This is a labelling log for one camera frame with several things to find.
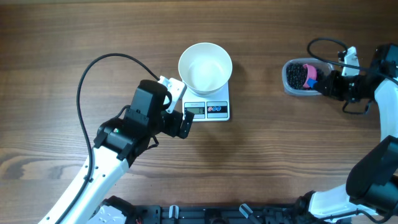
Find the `pink scoop with blue handle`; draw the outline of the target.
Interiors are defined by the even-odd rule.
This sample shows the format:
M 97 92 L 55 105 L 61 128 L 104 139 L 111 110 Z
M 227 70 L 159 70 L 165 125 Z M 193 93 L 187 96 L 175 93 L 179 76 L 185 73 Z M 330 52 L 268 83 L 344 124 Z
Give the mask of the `pink scoop with blue handle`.
M 307 76 L 303 87 L 313 88 L 317 82 L 317 70 L 314 66 L 307 63 L 303 65 L 303 68 L 307 70 Z

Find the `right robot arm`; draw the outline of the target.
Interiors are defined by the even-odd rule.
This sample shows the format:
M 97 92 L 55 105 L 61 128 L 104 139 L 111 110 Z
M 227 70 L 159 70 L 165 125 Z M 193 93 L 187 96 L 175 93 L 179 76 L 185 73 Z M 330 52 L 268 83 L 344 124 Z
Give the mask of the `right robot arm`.
M 351 170 L 346 183 L 323 192 L 311 191 L 296 200 L 292 223 L 338 223 L 364 215 L 373 223 L 385 223 L 397 215 L 397 45 L 377 47 L 369 68 L 350 61 L 355 53 L 337 42 L 343 51 L 332 71 L 320 81 L 306 84 L 323 96 L 345 105 L 367 99 L 379 109 L 381 140 Z

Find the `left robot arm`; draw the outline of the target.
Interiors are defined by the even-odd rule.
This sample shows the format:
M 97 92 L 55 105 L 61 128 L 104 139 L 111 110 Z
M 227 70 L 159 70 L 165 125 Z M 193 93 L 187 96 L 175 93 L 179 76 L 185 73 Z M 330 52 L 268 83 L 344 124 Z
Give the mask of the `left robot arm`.
M 186 89 L 186 84 L 174 78 L 141 81 L 132 103 L 98 128 L 83 167 L 41 222 L 131 221 L 133 206 L 105 195 L 138 156 L 158 146 L 157 134 L 182 139 L 188 136 L 193 114 L 183 115 L 174 109 Z

